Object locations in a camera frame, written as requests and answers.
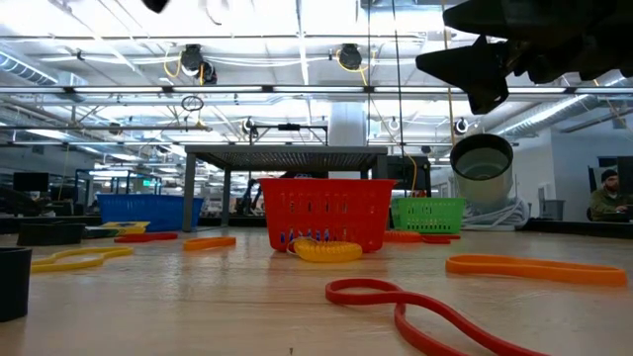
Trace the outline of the orange rubber band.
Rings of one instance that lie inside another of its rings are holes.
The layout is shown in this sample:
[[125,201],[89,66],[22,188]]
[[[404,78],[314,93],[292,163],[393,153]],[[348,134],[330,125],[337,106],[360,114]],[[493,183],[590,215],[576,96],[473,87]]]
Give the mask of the orange rubber band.
[[198,251],[235,245],[234,237],[201,237],[187,239],[183,242],[184,251]]
[[503,255],[461,254],[449,257],[445,269],[455,274],[481,274],[538,279],[593,286],[624,287],[623,269]]

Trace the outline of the grey waste bin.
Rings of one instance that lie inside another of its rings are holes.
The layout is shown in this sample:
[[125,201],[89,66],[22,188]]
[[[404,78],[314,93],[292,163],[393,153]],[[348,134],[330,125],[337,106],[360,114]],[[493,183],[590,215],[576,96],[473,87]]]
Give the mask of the grey waste bin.
[[564,218],[564,200],[541,200],[539,202],[540,218],[561,221]]

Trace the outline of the long red rubber band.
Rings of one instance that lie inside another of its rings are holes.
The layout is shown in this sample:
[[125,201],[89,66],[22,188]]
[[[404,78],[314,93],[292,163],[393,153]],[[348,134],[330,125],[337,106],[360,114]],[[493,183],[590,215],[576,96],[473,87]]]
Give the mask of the long red rubber band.
[[412,293],[399,286],[377,279],[341,279],[328,283],[325,298],[346,306],[394,304],[394,323],[401,337],[426,356],[468,356],[431,336],[407,321],[407,305],[421,307],[442,316],[476,343],[497,356],[547,356],[500,339],[468,321],[448,305],[429,296]]

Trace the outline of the green plastic basket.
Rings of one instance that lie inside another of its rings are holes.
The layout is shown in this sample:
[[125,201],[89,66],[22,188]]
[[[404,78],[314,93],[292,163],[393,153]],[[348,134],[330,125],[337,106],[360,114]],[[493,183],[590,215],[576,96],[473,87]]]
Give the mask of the green plastic basket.
[[420,233],[459,233],[464,210],[463,198],[398,198],[391,206],[395,229]]

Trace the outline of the red plastic basket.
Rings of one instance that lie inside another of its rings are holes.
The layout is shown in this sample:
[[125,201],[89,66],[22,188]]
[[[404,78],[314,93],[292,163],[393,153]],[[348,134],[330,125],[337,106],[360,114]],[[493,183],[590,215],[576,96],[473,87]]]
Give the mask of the red plastic basket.
[[299,237],[382,248],[392,191],[390,179],[262,178],[270,246],[284,251]]

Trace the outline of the yellow rubber band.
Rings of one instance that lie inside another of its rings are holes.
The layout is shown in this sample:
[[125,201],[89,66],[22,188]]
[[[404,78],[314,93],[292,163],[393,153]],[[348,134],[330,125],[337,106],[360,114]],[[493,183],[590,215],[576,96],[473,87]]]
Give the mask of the yellow rubber band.
[[[117,258],[117,257],[130,256],[133,253],[134,253],[134,249],[132,247],[127,247],[127,246],[89,247],[89,248],[63,250],[60,252],[55,252],[54,254],[52,254],[51,256],[47,258],[34,260],[31,263],[31,272],[32,273],[65,272],[65,271],[75,271],[75,270],[100,267],[105,263],[106,260]],[[93,258],[85,259],[81,261],[59,263],[59,260],[62,260],[64,258],[83,256],[83,255],[93,255]]]

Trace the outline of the orange coil wristband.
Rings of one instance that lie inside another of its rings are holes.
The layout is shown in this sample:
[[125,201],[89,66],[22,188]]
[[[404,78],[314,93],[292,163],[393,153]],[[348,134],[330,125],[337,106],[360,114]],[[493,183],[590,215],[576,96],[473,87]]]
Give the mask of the orange coil wristband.
[[422,242],[422,235],[416,231],[387,230],[383,235],[384,242],[418,243]]

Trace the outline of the blue plastic basket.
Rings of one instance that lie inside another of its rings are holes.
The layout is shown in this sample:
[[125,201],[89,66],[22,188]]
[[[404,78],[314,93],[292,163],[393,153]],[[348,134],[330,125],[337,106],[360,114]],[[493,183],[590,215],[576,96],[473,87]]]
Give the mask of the blue plastic basket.
[[129,194],[97,196],[103,223],[146,222],[149,232],[180,230],[184,198],[179,196]]

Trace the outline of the yellow green retail pack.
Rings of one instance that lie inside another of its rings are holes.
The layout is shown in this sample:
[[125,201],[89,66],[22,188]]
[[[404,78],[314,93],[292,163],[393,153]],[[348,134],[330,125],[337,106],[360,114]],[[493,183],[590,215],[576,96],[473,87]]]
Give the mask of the yellow green retail pack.
[[109,238],[129,234],[145,233],[149,222],[106,222],[99,226],[86,226],[84,237]]

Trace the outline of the grey perforated metal shelf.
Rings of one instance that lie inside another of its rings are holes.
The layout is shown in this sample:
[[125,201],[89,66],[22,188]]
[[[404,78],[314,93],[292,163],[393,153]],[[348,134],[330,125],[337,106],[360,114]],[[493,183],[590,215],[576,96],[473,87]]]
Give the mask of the grey perforated metal shelf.
[[196,162],[202,160],[224,172],[221,225],[228,225],[228,198],[233,172],[359,172],[362,178],[388,176],[388,150],[381,146],[327,145],[210,145],[185,147],[186,168],[182,230],[193,230]]

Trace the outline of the overhead light bar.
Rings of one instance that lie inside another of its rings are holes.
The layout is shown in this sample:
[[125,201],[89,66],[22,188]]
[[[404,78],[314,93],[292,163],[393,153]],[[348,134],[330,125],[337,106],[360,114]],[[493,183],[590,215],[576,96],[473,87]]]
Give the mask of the overhead light bar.
[[[0,86],[0,94],[171,94],[171,93],[302,93],[302,94],[464,94],[459,88],[444,86]],[[510,87],[513,95],[617,95],[633,94],[633,87]]]

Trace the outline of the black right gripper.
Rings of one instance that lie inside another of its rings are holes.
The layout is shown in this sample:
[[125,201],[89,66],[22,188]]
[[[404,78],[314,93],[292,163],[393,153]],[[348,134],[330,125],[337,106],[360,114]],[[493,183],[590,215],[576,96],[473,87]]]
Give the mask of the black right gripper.
[[484,115],[509,93],[505,77],[527,73],[535,84],[567,72],[593,79],[593,0],[467,0],[444,24],[478,36],[471,45],[420,54],[416,68],[451,85],[467,85],[471,112]]

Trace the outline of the yellow coil wristband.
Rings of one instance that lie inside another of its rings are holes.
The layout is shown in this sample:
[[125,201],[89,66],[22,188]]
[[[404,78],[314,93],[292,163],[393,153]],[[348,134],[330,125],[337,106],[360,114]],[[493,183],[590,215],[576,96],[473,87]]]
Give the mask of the yellow coil wristband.
[[301,238],[288,245],[288,251],[301,259],[314,263],[343,263],[360,259],[362,247],[354,242],[316,241]]

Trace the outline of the silver ventilation duct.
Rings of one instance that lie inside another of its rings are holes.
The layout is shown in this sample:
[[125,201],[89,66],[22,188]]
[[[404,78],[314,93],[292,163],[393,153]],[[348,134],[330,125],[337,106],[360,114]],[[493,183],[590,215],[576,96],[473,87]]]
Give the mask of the silver ventilation duct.
[[519,137],[535,134],[561,121],[583,114],[599,105],[596,94],[576,95],[531,108],[491,131],[491,134]]
[[86,100],[73,87],[85,81],[71,72],[61,72],[58,77],[47,74],[18,57],[0,50],[0,72],[20,77],[36,87],[37,94],[53,94],[60,99],[80,103]]

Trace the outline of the person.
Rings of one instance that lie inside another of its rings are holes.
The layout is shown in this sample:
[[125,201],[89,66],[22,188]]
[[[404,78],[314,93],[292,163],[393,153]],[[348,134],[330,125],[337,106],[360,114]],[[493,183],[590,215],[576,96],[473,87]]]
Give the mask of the person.
[[607,169],[601,174],[601,186],[591,193],[588,208],[593,222],[614,221],[615,216],[625,218],[633,209],[633,195],[622,193],[618,173]]

